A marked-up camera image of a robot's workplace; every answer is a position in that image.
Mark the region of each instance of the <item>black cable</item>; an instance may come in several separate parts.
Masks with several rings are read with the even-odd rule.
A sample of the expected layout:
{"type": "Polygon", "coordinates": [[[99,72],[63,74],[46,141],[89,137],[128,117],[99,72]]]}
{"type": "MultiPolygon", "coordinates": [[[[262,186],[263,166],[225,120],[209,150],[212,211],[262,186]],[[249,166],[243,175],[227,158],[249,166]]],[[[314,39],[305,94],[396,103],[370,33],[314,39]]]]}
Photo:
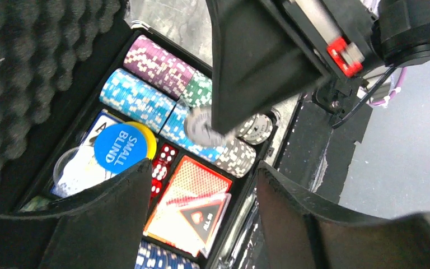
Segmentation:
{"type": "Polygon", "coordinates": [[[395,72],[395,70],[396,67],[390,67],[371,87],[370,91],[368,91],[368,93],[362,99],[360,99],[360,101],[352,108],[352,110],[350,110],[350,112],[347,113],[347,115],[345,115],[343,119],[334,123],[332,125],[332,128],[337,129],[342,126],[342,124],[344,124],[346,121],[348,121],[348,119],[351,118],[362,107],[362,105],[364,105],[373,96],[373,94],[375,94],[375,92],[380,88],[381,85],[383,85],[383,83],[385,83],[385,81],[391,76],[391,74],[393,74],[393,72],[395,72]]]}

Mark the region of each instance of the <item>stack of poker chips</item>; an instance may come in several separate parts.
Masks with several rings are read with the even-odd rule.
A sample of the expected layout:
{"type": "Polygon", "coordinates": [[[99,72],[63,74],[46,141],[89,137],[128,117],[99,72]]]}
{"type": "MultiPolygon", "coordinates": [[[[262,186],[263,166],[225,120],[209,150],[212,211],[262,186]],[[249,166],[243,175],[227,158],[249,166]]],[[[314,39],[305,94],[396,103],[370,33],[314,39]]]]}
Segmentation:
{"type": "Polygon", "coordinates": [[[259,145],[266,141],[273,132],[273,122],[263,114],[255,114],[240,124],[236,136],[251,145],[259,145]]]}
{"type": "Polygon", "coordinates": [[[144,35],[133,43],[123,66],[190,107],[212,103],[212,80],[144,35]]]}
{"type": "Polygon", "coordinates": [[[192,152],[202,159],[214,163],[222,155],[224,147],[202,147],[194,144],[187,138],[184,131],[184,120],[187,117],[189,109],[180,104],[176,104],[172,114],[162,127],[159,133],[165,139],[176,145],[192,152]]]}
{"type": "Polygon", "coordinates": [[[199,265],[190,260],[167,251],[159,246],[141,240],[135,269],[200,269],[199,265]]]}
{"type": "Polygon", "coordinates": [[[188,112],[188,108],[176,104],[160,135],[237,178],[248,173],[255,162],[256,151],[239,139],[234,139],[223,147],[202,147],[194,144],[184,131],[184,120],[188,112]]]}
{"type": "Polygon", "coordinates": [[[100,101],[159,132],[175,106],[175,101],[134,77],[117,69],[106,81],[100,101]]]}

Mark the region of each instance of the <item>concrete floor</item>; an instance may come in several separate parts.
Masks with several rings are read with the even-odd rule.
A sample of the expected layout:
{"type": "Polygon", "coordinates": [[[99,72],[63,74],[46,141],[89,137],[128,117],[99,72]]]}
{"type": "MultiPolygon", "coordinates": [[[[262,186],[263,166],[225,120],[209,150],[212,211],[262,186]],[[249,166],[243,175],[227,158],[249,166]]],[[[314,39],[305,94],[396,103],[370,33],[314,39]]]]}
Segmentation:
{"type": "MultiPolygon", "coordinates": [[[[204,0],[131,0],[127,21],[131,20],[148,23],[212,63],[211,22],[204,0]]],[[[296,100],[276,106],[282,119],[274,146],[284,136],[296,100]]],[[[340,204],[381,217],[430,211],[430,63],[411,68],[403,91],[387,109],[373,112],[340,204]]]]}

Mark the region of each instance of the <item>purple cable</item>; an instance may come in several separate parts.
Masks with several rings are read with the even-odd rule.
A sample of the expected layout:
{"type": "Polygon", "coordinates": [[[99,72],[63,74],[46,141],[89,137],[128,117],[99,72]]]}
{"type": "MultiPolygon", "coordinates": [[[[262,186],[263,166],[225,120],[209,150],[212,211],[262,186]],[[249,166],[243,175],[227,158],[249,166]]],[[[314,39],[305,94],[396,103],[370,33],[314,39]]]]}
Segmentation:
{"type": "MultiPolygon", "coordinates": [[[[399,76],[399,78],[398,78],[398,81],[396,82],[396,84],[395,84],[395,87],[393,88],[393,90],[392,91],[390,91],[390,93],[388,94],[388,96],[390,97],[390,100],[391,99],[393,99],[393,97],[395,97],[396,96],[396,88],[398,88],[398,87],[401,87],[402,85],[403,85],[403,81],[405,81],[405,77],[406,77],[406,67],[403,67],[402,69],[401,69],[401,72],[400,72],[400,76],[399,76]]],[[[374,106],[378,106],[378,105],[382,105],[382,104],[384,104],[384,103],[386,103],[386,101],[385,101],[385,99],[381,99],[380,101],[376,101],[376,102],[374,102],[374,103],[370,103],[370,105],[374,105],[374,106]]]]}

